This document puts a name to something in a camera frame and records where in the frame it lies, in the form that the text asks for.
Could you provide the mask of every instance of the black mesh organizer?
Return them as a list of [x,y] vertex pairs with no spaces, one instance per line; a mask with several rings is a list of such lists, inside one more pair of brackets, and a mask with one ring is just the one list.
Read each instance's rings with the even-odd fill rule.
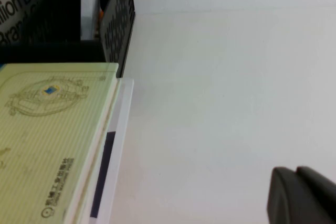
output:
[[23,25],[21,43],[0,47],[1,63],[117,62],[121,77],[135,19],[134,0],[101,0],[101,6],[100,41],[80,41],[80,0],[43,0]]

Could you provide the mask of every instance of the white desk surface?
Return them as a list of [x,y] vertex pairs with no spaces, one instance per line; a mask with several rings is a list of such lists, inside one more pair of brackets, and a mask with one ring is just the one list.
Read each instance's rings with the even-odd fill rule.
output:
[[137,16],[112,223],[268,223],[275,166],[336,181],[336,9]]

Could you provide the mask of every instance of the black object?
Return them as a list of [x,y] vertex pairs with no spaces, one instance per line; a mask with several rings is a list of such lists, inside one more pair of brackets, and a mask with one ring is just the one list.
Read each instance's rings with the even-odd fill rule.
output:
[[122,76],[135,19],[134,0],[109,0],[100,24],[106,61],[118,62]]
[[270,224],[336,224],[336,184],[308,167],[273,169],[267,212]]
[[0,56],[0,63],[105,62],[99,41],[3,46]]
[[23,25],[24,44],[80,41],[81,0],[43,0]]
[[97,218],[101,197],[104,191],[104,185],[106,181],[107,171],[109,169],[110,158],[112,154],[112,148],[114,143],[114,137],[116,136],[116,132],[108,132],[106,136],[104,151],[103,151],[103,158],[101,160],[101,166],[98,175],[98,181],[96,186],[96,191],[94,192],[94,198],[92,203],[91,209],[91,217]]
[[117,77],[122,77],[135,19],[134,0],[103,1],[100,41],[80,41],[81,0],[43,0],[23,24],[22,43],[0,47],[0,63],[117,62]]

